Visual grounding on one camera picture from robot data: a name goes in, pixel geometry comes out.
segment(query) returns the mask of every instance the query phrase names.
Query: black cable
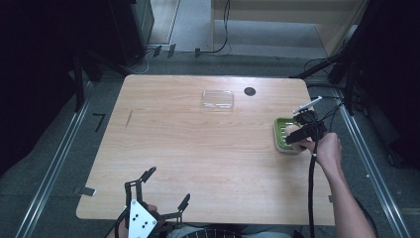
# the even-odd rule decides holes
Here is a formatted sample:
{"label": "black cable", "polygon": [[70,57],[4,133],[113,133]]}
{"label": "black cable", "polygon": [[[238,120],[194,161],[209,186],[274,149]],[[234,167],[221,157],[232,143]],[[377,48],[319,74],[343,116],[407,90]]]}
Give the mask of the black cable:
{"label": "black cable", "polygon": [[315,124],[315,146],[312,151],[311,162],[309,164],[309,176],[308,176],[308,213],[309,213],[309,231],[311,238],[315,238],[315,223],[314,223],[314,211],[313,211],[313,190],[314,190],[314,171],[315,171],[315,162],[318,149],[318,141],[320,138],[318,131],[318,124],[315,118],[308,114],[302,114],[307,116]]}
{"label": "black cable", "polygon": [[330,130],[329,130],[330,133],[333,131],[333,121],[334,121],[334,117],[336,116],[336,112],[337,110],[334,111],[333,116],[331,117],[331,120],[330,120]]}
{"label": "black cable", "polygon": [[106,233],[106,235],[104,236],[104,238],[107,238],[109,236],[109,234],[111,234],[111,231],[114,229],[114,225],[111,226],[111,228],[109,228],[108,232]]}
{"label": "black cable", "polygon": [[[315,100],[318,97],[310,97],[311,100]],[[340,100],[340,101],[344,101],[344,97],[338,97],[338,96],[322,96],[323,99],[336,99],[336,100]],[[352,100],[352,104],[356,104],[359,106],[363,106],[363,102],[361,100]]]}
{"label": "black cable", "polygon": [[309,84],[306,87],[307,88],[309,88],[309,87],[331,87],[331,88],[337,88],[337,89],[341,89],[341,90],[345,89],[344,87],[331,85],[331,84]]}
{"label": "black cable", "polygon": [[355,201],[358,204],[358,206],[361,208],[361,210],[364,213],[365,217],[367,218],[368,222],[370,222],[370,224],[371,224],[371,226],[373,228],[374,236],[375,237],[379,237],[379,234],[377,233],[377,227],[376,227],[376,224],[373,221],[373,218],[370,216],[370,214],[365,209],[365,207],[362,205],[362,203],[357,198],[355,198],[354,196],[353,196],[353,198],[355,199]]}
{"label": "black cable", "polygon": [[[305,63],[305,65],[303,66],[303,71],[306,71],[306,66],[310,63],[310,62],[312,62],[312,61],[314,61],[314,60],[319,60],[320,62],[323,62],[323,61],[328,61],[328,58],[317,58],[317,59],[311,59],[311,60],[309,60],[309,61],[307,61],[306,63]],[[328,72],[327,70],[325,70],[325,68],[322,68],[322,70],[325,72],[325,73],[327,73],[327,75],[329,75],[330,74],[330,72]]]}
{"label": "black cable", "polygon": [[221,52],[226,44],[228,43],[228,21],[229,21],[229,13],[231,10],[231,0],[227,0],[226,1],[226,5],[225,5],[225,10],[223,12],[223,25],[225,27],[225,43],[223,44],[223,46],[217,50],[217,51],[213,51],[213,52],[200,52],[200,53],[204,53],[204,54],[216,54]]}
{"label": "black cable", "polygon": [[[225,42],[224,42],[223,46],[219,50],[217,50],[217,51],[213,51],[213,52],[200,52],[201,54],[210,54],[210,55],[213,55],[213,54],[216,54],[216,53],[221,52],[226,47],[226,44],[228,43],[228,35],[229,35],[229,32],[228,32],[228,21],[229,21],[230,10],[231,10],[231,0],[227,0],[226,1],[226,5],[225,5],[225,10],[223,12],[223,25],[224,25],[224,28],[225,28]],[[175,51],[175,52],[176,53],[182,53],[182,54],[196,54],[196,52],[179,52],[179,51]]]}
{"label": "black cable", "polygon": [[340,102],[337,106],[335,106],[333,109],[331,109],[329,112],[327,112],[325,114],[325,116],[320,120],[320,121],[324,121],[325,119],[329,118],[330,116],[332,116],[342,105],[344,105],[343,101]]}
{"label": "black cable", "polygon": [[120,224],[128,214],[129,214],[128,210],[124,209],[123,212],[121,212],[120,216],[118,217],[117,221],[115,222],[115,224],[114,224],[114,236],[115,236],[115,238],[120,238],[120,234],[119,234]]}

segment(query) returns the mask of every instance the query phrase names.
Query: gray floor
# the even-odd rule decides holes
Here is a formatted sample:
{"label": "gray floor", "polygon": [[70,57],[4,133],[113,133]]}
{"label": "gray floor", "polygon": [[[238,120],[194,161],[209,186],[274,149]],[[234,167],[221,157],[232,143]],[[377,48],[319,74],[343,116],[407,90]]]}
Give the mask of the gray floor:
{"label": "gray floor", "polygon": [[[188,7],[192,7],[193,2],[192,0],[182,0],[182,4],[188,3]],[[180,15],[177,20],[177,30],[174,31],[172,39],[172,43],[177,43],[176,49],[190,51],[188,48],[191,48],[191,46],[202,49],[208,47],[206,45],[207,38],[204,36],[205,33],[202,35],[197,34],[197,31],[202,28],[197,27],[197,31],[193,31],[195,35],[187,35],[185,32],[179,34],[181,31],[179,26],[183,25],[181,17]],[[316,39],[312,43],[307,43],[307,45],[311,46],[316,46],[317,44]],[[299,51],[300,49],[296,47],[293,52]],[[147,74],[286,77],[303,71],[309,59],[323,57],[322,54],[318,55],[318,53],[313,55],[305,55],[303,53],[305,57],[283,56],[282,54],[259,57],[253,54],[245,56],[246,54],[234,53],[234,50],[232,50],[229,56],[202,55],[196,59],[193,54],[184,53],[175,53],[172,58],[168,58],[167,53],[162,52],[156,58],[149,56],[149,65],[145,62],[143,64],[139,63],[133,66],[132,69],[136,71],[145,71],[147,69]],[[34,220],[36,226],[29,232],[32,236],[27,237],[101,237],[113,224],[113,221],[109,220],[78,219],[75,215],[75,210],[79,196],[72,193],[77,185],[83,184],[87,180],[124,81],[121,75],[110,69],[103,68],[103,72],[104,78],[102,78],[101,82],[94,84],[93,94],[87,106],[86,114],[75,134],[65,161],[62,167],[59,168],[49,199],[45,206],[41,207],[40,216]],[[317,72],[315,77],[307,78],[308,84],[318,79],[325,79],[325,76],[324,71]],[[308,89],[311,96],[334,95],[334,91],[331,88],[309,87]],[[32,153],[1,177],[0,237],[14,237],[17,234],[74,115],[72,112],[74,105],[75,100],[73,98],[62,108],[60,114],[49,126]],[[320,115],[323,115],[335,105],[335,100],[324,99],[315,109]],[[93,116],[93,113],[106,114],[105,121],[98,132],[95,132],[95,129],[98,126],[99,118]],[[420,194],[419,190],[416,189],[420,181],[418,171],[410,168],[397,169],[390,166],[387,161],[386,150],[378,139],[371,121],[358,111],[356,111],[354,118],[358,122],[370,152],[374,155],[375,164],[380,170],[392,198],[395,199],[398,208],[403,211],[403,220],[408,226],[412,237],[420,237],[420,229],[418,227],[420,222],[418,213]],[[343,141],[343,167],[353,193],[373,217],[379,237],[395,237],[389,219],[384,212],[384,207],[378,199],[378,194],[374,190],[370,178],[367,177],[368,173],[362,162],[362,157],[340,113],[334,119],[333,130],[339,134]],[[308,236],[306,226],[303,227],[303,232]],[[317,227],[316,232],[318,237],[335,237],[333,227]]]}
{"label": "gray floor", "polygon": [[151,0],[155,22],[149,38],[150,44],[168,45],[170,43],[179,4],[180,0]]}
{"label": "gray floor", "polygon": [[[181,0],[170,43],[180,52],[210,51],[211,1]],[[225,42],[215,22],[214,50]],[[313,24],[228,21],[228,46],[220,54],[317,59],[326,56]]]}

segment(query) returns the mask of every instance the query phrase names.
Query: wooden table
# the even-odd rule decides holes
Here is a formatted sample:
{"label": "wooden table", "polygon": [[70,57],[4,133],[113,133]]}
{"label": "wooden table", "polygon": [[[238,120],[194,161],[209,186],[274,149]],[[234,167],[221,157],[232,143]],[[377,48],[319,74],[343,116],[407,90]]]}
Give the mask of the wooden table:
{"label": "wooden table", "polygon": [[[205,90],[232,91],[233,111],[203,110]],[[86,184],[96,195],[81,197],[77,216],[116,219],[124,182],[157,167],[143,194],[160,213],[176,211],[190,193],[187,222],[307,224],[310,155],[280,153],[273,122],[308,101],[300,79],[129,75]],[[315,223],[334,225],[320,167],[314,182]]]}
{"label": "wooden table", "polygon": [[[224,19],[226,1],[211,0],[211,51],[214,21]],[[229,20],[315,24],[327,56],[332,56],[367,5],[368,0],[231,0]]]}

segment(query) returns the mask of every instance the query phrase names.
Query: clear plastic container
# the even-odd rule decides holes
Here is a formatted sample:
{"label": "clear plastic container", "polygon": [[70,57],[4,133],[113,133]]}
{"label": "clear plastic container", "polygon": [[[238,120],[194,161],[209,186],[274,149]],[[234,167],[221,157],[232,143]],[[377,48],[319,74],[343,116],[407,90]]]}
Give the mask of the clear plastic container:
{"label": "clear plastic container", "polygon": [[201,98],[201,109],[232,112],[234,110],[234,93],[228,90],[205,90]]}

